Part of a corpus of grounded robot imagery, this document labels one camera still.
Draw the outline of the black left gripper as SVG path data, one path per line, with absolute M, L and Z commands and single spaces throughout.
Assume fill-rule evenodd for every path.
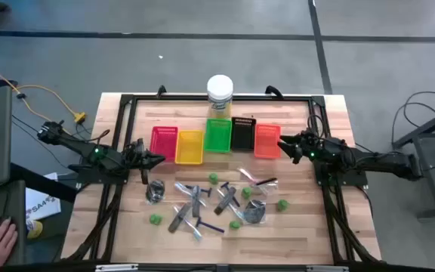
M 155 167 L 165 161 L 165 156 L 148 152 L 143 139 L 138 138 L 124 146 L 124 167 L 126 169 L 140 169 L 142 184 L 148 185 L 150 167 Z

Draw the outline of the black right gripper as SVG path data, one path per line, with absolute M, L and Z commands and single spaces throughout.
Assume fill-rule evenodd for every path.
M 298 164 L 303 156 L 306 156 L 310 161 L 315 160 L 319 143 L 320 138 L 315 132 L 304 130 L 296 135 L 280 135 L 277 145 L 282 150 L 292 148 L 289 156 L 293 164 Z

